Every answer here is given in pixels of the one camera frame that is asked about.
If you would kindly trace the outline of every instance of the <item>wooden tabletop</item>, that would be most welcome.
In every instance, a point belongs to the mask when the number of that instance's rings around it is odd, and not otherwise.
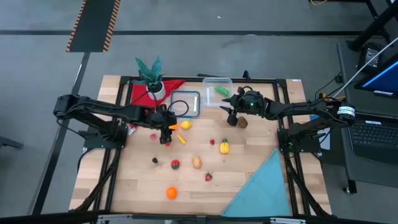
[[[120,76],[105,75],[99,90],[98,100],[114,103],[118,92]],[[242,83],[234,83],[234,90]],[[274,99],[271,84],[251,83],[250,86],[264,96]],[[291,102],[305,101],[300,80],[287,80]],[[179,90],[197,90],[202,95],[201,82],[186,82]],[[173,133],[171,146],[160,145],[159,140],[150,139],[151,134],[159,131],[137,128],[128,137],[126,147],[121,153],[112,212],[123,213],[173,213],[219,215],[239,192],[248,178],[278,147],[277,121],[268,121],[259,116],[244,116],[249,125],[246,129],[231,127],[227,124],[228,114],[219,108],[203,108],[200,117],[193,119],[188,130],[179,128]],[[295,122],[306,122],[309,116],[294,116]],[[186,145],[177,139],[180,134]],[[219,153],[219,143],[223,138],[229,141],[229,154]],[[88,196],[98,182],[104,149],[94,149],[81,161],[73,191],[70,208],[76,208]],[[305,183],[315,200],[328,213],[331,212],[329,199],[321,166],[311,154],[301,153]],[[192,166],[192,157],[199,156],[202,161],[200,170]],[[173,170],[170,162],[180,161],[180,168]],[[289,191],[285,165],[281,156],[287,196]],[[213,172],[213,179],[205,182],[205,174]],[[166,189],[174,186],[178,190],[176,199],[166,197]],[[103,191],[100,208],[104,208],[108,186]],[[300,191],[295,186],[299,212],[303,213]]]

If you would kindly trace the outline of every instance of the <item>cucumber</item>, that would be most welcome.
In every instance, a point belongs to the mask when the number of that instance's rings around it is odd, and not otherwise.
[[[229,97],[229,91],[228,91],[226,88],[221,87],[221,86],[216,86],[216,87],[214,87],[214,89],[215,89],[218,93],[221,93],[221,94],[223,94],[224,96],[228,96],[228,97]]]

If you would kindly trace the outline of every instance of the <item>gray floor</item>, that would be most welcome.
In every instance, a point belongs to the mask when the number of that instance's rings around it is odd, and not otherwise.
[[[1,29],[71,29],[80,0],[4,0]],[[384,1],[374,2],[378,11]],[[307,0],[123,0],[117,30],[362,30],[372,17],[365,4]],[[388,31],[397,35],[396,21]],[[134,57],[160,55],[164,72],[302,79],[307,98],[339,71],[336,43],[344,37],[114,36],[106,54],[91,54],[81,95],[95,98],[103,75],[136,75]],[[37,191],[57,124],[55,99],[70,93],[83,54],[66,53],[68,36],[0,35],[0,135],[24,141],[23,150],[0,151],[0,216],[26,215]],[[337,85],[332,84],[330,91]],[[75,129],[84,125],[72,123]],[[67,133],[44,213],[65,212],[83,141]],[[398,223],[398,190],[359,183],[357,195],[341,191],[344,169],[324,166],[331,208],[343,218]]]

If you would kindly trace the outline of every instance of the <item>white cable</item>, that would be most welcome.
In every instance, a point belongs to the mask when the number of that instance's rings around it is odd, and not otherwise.
[[[369,63],[371,63],[377,56],[379,56],[381,53],[383,53],[383,51],[385,51],[387,48],[389,48],[389,47],[390,47],[395,41],[397,41],[397,40],[398,40],[398,37],[397,37],[395,40],[393,40],[390,44],[388,44],[387,46],[385,46],[379,53],[377,53],[377,54],[376,54],[370,61],[368,61],[364,66],[362,66],[362,68],[360,68],[360,69],[355,73],[355,75],[354,75],[350,80],[348,80],[348,82],[345,83],[345,85],[343,85],[343,87],[341,87],[339,91],[337,91],[337,93],[336,93],[333,97],[336,98],[336,96],[337,96],[341,91],[343,91],[343,90],[348,86],[348,84],[349,84],[351,81],[353,81],[353,79],[354,79],[359,73],[361,73],[362,70],[363,70],[367,65],[369,65]]]

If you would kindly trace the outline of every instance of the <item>lemon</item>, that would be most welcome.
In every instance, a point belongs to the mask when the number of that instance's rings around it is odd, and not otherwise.
[[[181,123],[181,128],[183,129],[189,129],[192,127],[192,122],[191,121],[183,121]]]

